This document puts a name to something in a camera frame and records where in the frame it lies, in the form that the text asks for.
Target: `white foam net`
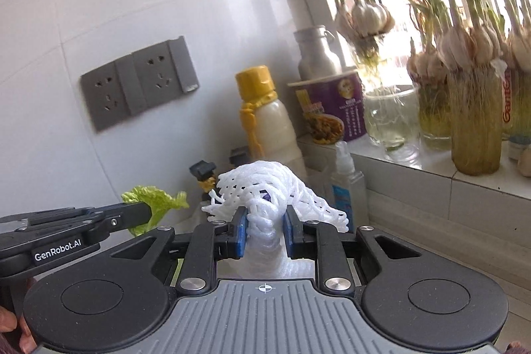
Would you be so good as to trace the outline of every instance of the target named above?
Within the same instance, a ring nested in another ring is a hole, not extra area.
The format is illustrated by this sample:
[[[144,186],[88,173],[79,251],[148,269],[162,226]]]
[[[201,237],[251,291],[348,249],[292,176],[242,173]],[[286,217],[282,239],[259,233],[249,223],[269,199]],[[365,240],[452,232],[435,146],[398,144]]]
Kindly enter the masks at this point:
[[[248,237],[245,255],[232,260],[235,276],[246,279],[290,279],[314,277],[314,262],[292,260],[286,255],[282,235],[282,217],[289,204],[301,221],[314,219],[334,225],[346,232],[348,220],[344,212],[306,188],[288,167],[278,162],[256,161],[219,175],[220,195],[211,191],[211,204],[203,211],[210,220],[230,221],[238,207],[248,213]]]

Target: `gray switch panel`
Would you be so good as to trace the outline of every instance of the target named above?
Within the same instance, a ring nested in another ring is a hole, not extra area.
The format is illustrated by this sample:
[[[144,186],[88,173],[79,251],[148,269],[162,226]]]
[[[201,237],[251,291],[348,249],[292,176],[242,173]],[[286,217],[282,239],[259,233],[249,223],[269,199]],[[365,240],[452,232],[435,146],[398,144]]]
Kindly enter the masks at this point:
[[[96,131],[199,87],[183,36],[87,72],[80,83]]]

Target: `metal screw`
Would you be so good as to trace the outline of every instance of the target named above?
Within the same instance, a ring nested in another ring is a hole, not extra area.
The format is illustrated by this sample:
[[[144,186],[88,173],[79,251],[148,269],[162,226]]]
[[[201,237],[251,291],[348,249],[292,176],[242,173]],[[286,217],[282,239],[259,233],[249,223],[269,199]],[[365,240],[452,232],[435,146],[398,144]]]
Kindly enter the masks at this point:
[[[350,281],[344,277],[331,277],[325,282],[327,288],[334,291],[345,291],[350,288]]]
[[[187,277],[181,281],[181,288],[189,291],[197,291],[206,286],[206,282],[200,277]]]

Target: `hand sanitizer bottle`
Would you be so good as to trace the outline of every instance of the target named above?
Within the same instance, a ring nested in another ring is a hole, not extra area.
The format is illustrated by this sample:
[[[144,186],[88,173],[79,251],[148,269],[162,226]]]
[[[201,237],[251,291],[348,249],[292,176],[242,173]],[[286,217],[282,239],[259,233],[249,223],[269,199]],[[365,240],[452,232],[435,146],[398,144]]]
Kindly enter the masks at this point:
[[[336,170],[330,176],[336,209],[347,214],[348,231],[368,225],[367,188],[361,171],[354,168],[346,142],[336,143]]]

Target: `human hand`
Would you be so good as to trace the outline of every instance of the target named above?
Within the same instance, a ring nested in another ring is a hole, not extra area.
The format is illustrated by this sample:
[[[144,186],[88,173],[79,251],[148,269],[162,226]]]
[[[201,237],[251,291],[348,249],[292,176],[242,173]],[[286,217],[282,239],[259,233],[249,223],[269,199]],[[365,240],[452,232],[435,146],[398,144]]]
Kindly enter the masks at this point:
[[[28,288],[31,287],[34,280],[28,280]],[[29,354],[33,351],[37,345],[30,329],[23,316],[17,321],[17,317],[14,313],[0,306],[0,333],[9,333],[20,326],[22,335],[20,336],[19,348],[24,354]],[[5,337],[2,335],[0,340],[0,354],[16,354],[17,351],[9,345]]]

